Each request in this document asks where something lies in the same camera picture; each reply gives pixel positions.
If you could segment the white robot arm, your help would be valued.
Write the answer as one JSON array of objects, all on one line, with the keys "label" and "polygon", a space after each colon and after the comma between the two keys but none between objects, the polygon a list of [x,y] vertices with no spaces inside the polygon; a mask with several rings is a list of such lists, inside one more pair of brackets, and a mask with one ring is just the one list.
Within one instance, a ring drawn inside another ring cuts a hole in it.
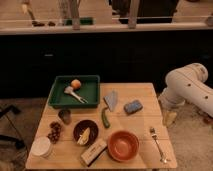
[{"label": "white robot arm", "polygon": [[213,118],[213,88],[204,84],[207,79],[208,71],[200,63],[174,69],[166,75],[166,87],[158,97],[165,126],[171,125],[177,116],[173,109],[183,106],[186,101]]}]

